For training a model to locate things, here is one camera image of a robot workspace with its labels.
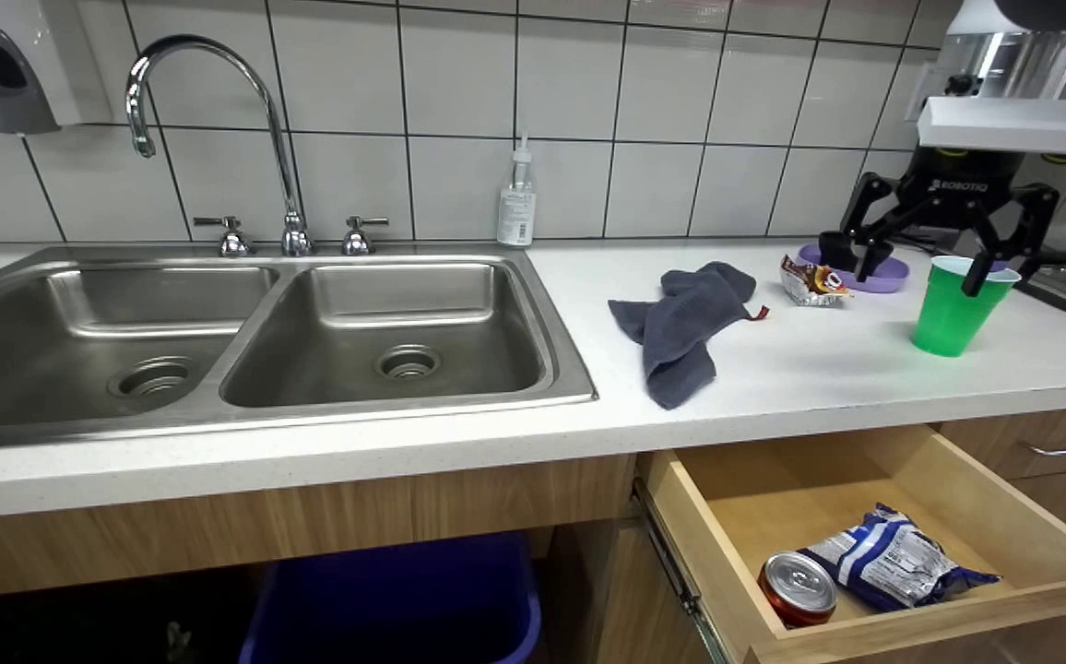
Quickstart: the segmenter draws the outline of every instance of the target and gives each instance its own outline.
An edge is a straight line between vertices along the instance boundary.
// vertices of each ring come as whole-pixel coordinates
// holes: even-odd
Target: drain
[[[390,379],[422,379],[441,370],[441,358],[428,342],[394,342],[380,354],[378,370]]]
[[[121,397],[169,397],[187,386],[192,365],[182,354],[144,358],[118,385]]]

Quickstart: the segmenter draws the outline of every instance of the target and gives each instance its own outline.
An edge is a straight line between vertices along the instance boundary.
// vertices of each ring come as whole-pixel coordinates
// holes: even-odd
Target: can
[[[833,581],[809,555],[766,559],[756,582],[787,629],[825,625],[839,606]]]

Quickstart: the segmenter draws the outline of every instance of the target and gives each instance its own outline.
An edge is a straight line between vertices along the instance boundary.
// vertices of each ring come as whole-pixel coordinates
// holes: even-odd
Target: blue trash bin
[[[241,664],[524,664],[543,613],[519,535],[284,560]]]

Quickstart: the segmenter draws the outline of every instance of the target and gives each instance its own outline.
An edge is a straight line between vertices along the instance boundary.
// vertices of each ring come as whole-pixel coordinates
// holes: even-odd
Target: double sink
[[[42,252],[0,272],[0,445],[582,397],[519,252]]]

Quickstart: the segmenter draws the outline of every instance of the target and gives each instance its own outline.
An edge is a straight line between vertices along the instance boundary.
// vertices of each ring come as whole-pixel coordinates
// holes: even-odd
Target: countertop
[[[934,358],[909,338],[927,254],[898,252],[913,267],[902,297],[809,310],[779,287],[779,262],[793,246],[535,246],[533,262],[597,385],[593,404],[13,445],[0,449],[0,517],[1066,409],[1066,313],[1013,290],[962,358]],[[662,409],[643,393],[643,352],[611,324],[609,300],[657,300],[663,270],[704,262],[753,272],[753,302],[770,305],[770,316],[721,332],[707,342],[715,385]]]

